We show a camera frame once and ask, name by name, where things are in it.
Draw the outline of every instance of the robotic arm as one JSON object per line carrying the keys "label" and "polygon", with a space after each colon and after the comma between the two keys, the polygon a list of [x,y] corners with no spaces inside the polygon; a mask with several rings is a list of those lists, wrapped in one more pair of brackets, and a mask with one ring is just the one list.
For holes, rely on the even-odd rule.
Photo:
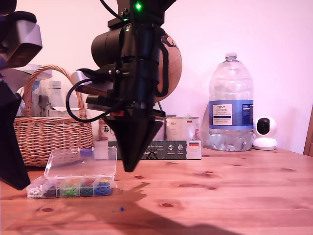
{"label": "robotic arm", "polygon": [[27,65],[42,49],[35,15],[14,12],[16,0],[0,0],[0,179],[22,190],[30,184],[15,136],[13,122],[21,103],[1,70]]}
{"label": "robotic arm", "polygon": [[[153,106],[156,98],[169,92],[169,54],[162,43],[167,34],[160,26],[165,10],[175,1],[117,0],[120,15],[113,12],[116,18],[108,22],[110,31],[97,36],[91,46],[100,69],[80,69],[71,78],[75,85],[67,94],[68,113],[81,122],[105,120],[115,133],[126,172],[135,169],[165,118],[165,112]],[[161,91],[157,87],[160,55]],[[88,120],[76,117],[69,108],[74,90],[90,94],[86,100],[89,109],[105,112]]]}

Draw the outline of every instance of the wicker basket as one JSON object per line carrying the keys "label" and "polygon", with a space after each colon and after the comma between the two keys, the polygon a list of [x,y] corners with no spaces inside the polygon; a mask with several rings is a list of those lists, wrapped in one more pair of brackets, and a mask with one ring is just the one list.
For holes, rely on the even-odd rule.
{"label": "wicker basket", "polygon": [[[24,163],[27,166],[46,166],[49,155],[56,148],[92,147],[91,123],[77,122],[71,117],[31,117],[31,93],[36,77],[45,70],[56,70],[70,80],[70,74],[54,65],[38,68],[24,87],[24,118],[16,118],[14,129]],[[82,95],[78,98],[79,117],[86,119],[86,110]]]}

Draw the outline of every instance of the security camera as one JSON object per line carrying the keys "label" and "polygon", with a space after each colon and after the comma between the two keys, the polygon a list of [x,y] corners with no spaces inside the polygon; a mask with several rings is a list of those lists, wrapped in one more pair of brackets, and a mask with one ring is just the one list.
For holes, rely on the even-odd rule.
{"label": "security camera", "polygon": [[277,141],[273,138],[276,132],[276,122],[270,117],[259,117],[254,126],[256,138],[253,147],[259,150],[275,150]]}

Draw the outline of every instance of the wooden table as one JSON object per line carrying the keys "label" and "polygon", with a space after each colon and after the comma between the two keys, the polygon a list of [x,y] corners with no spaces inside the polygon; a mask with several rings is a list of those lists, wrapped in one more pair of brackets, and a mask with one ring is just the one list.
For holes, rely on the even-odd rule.
{"label": "wooden table", "polygon": [[1,234],[313,235],[312,157],[205,149],[201,161],[141,161],[134,173],[118,162],[116,180],[110,196],[42,200],[2,184]]}

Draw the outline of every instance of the globe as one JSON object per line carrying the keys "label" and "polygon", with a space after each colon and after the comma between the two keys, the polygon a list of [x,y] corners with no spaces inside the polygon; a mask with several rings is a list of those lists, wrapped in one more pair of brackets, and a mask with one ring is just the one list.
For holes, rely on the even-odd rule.
{"label": "globe", "polygon": [[[182,70],[181,54],[175,41],[168,34],[165,34],[162,36],[162,42],[165,45],[169,53],[169,84],[170,86],[169,86],[168,94],[163,97],[157,97],[156,102],[159,102],[165,99],[173,92],[173,90],[176,88],[176,86],[179,83],[181,70]],[[163,87],[162,71],[163,71],[163,57],[161,54],[160,66],[159,66],[160,83],[157,86],[159,91],[161,91]]]}

